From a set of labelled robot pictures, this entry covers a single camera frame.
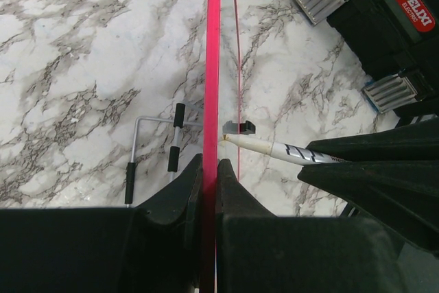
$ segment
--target black foam grip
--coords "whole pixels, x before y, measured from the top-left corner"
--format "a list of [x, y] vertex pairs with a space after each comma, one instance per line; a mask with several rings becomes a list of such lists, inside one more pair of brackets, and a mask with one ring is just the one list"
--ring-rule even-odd
[[178, 157], [180, 156], [179, 147], [171, 147], [169, 152], [169, 162], [167, 164], [167, 171], [176, 173], [178, 171]]
[[136, 163], [126, 165], [125, 204], [132, 204], [134, 196], [134, 178], [136, 176]]
[[183, 103], [177, 103], [176, 117], [174, 118], [174, 127], [183, 128], [183, 122], [185, 121], [185, 109], [186, 106]]

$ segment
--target delixi logo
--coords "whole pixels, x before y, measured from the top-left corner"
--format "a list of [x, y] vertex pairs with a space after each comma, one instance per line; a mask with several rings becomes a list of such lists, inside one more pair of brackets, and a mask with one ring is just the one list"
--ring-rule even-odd
[[422, 0], [396, 0], [419, 32], [431, 31], [436, 22]]

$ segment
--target white marble floor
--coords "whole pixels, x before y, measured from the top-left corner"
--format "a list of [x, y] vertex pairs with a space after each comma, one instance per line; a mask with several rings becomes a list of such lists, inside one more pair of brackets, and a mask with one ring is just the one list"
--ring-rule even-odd
[[[205, 31], [206, 0], [0, 0], [0, 207], [122, 205], [135, 118], [202, 106]], [[135, 202], [167, 184], [172, 137], [142, 125]]]
[[[359, 90], [368, 80], [341, 36], [311, 26], [294, 0], [238, 0], [242, 120], [256, 137], [305, 147], [318, 139], [394, 127]], [[300, 182], [299, 166], [241, 150], [241, 183], [277, 215], [333, 216], [345, 202]]]
[[[326, 23], [311, 27], [293, 0], [238, 2], [242, 118], [257, 137], [306, 146], [393, 127], [361, 98], [367, 78]], [[232, 5], [223, 0], [222, 120], [237, 118]], [[0, 207], [123, 204], [135, 118], [203, 104], [205, 31], [206, 0], [0, 0]], [[136, 203], [167, 184], [173, 137], [165, 124], [142, 132]], [[202, 151], [200, 130], [183, 145], [180, 168]], [[241, 181], [271, 211], [339, 213], [343, 202], [298, 171], [241, 151]]]

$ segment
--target black case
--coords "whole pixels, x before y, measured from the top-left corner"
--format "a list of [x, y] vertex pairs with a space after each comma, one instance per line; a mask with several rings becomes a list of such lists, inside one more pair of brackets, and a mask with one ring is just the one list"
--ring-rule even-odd
[[328, 17], [374, 80], [409, 73], [421, 102], [402, 106], [397, 115], [439, 113], [439, 0], [422, 0], [436, 22], [419, 32], [397, 0], [350, 0]]

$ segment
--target red string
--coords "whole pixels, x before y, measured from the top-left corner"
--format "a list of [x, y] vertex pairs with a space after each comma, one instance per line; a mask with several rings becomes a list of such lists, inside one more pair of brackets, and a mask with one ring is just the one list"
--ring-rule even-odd
[[[233, 0], [235, 5], [235, 25], [236, 25], [236, 41], [238, 47], [238, 134], [241, 134], [241, 44], [239, 42], [239, 19], [238, 19], [238, 0]], [[238, 147], [238, 180], [241, 177], [241, 148]]]

